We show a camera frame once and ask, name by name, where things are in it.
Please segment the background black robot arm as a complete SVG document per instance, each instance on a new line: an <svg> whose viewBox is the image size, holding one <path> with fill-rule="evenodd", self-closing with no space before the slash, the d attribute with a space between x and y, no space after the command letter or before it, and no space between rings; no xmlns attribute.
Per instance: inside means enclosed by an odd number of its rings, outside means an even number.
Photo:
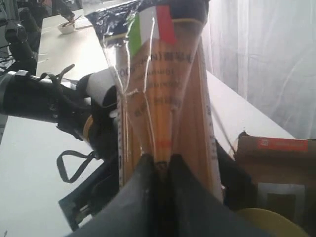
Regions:
<svg viewBox="0 0 316 237"><path fill-rule="evenodd" d="M24 70L32 75L37 73L38 49L40 45L41 31L31 11L27 7L18 9L19 20L7 20L0 18L0 25L4 27L3 36L7 41L3 48L9 48L9 55L1 57L0 62L11 61L6 68L1 66L5 73Z"/></svg>

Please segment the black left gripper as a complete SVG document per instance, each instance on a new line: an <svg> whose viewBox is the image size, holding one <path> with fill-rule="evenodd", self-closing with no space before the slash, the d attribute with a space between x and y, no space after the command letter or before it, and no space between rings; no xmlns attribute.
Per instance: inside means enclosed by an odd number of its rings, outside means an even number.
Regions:
<svg viewBox="0 0 316 237"><path fill-rule="evenodd" d="M58 85L58 129L85 141L92 149L88 155L72 150L62 152L56 161L61 179L74 183L91 161L103 161L74 191L59 200L68 222L82 222L88 215L95 216L119 190L117 117L110 116L117 103L103 108L87 95L90 75L81 78L74 88Z"/></svg>

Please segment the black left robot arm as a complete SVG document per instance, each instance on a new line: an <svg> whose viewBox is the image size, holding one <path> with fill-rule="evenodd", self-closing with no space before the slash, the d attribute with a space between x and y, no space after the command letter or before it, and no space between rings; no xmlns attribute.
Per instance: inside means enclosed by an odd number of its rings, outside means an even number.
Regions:
<svg viewBox="0 0 316 237"><path fill-rule="evenodd" d="M57 158L66 183L75 182L94 159L103 163L74 191L59 201L72 230L87 216L100 212L119 189L117 90L110 69L80 80L63 75L27 71L8 72L0 78L0 112L4 115L54 123L85 141L87 154L67 150Z"/></svg>

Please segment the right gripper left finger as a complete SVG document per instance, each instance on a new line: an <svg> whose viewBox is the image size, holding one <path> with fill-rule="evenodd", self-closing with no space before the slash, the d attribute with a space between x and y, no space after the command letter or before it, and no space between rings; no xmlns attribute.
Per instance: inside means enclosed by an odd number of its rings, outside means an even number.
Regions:
<svg viewBox="0 0 316 237"><path fill-rule="evenodd" d="M155 237L153 178L153 157L142 155L127 184L99 214L71 236Z"/></svg>

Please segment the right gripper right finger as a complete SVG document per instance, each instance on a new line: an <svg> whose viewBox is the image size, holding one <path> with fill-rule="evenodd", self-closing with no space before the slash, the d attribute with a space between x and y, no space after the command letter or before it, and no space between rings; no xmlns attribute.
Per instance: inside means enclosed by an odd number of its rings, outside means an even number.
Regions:
<svg viewBox="0 0 316 237"><path fill-rule="evenodd" d="M177 231L180 237L270 237L214 197L191 173L180 155L169 163Z"/></svg>

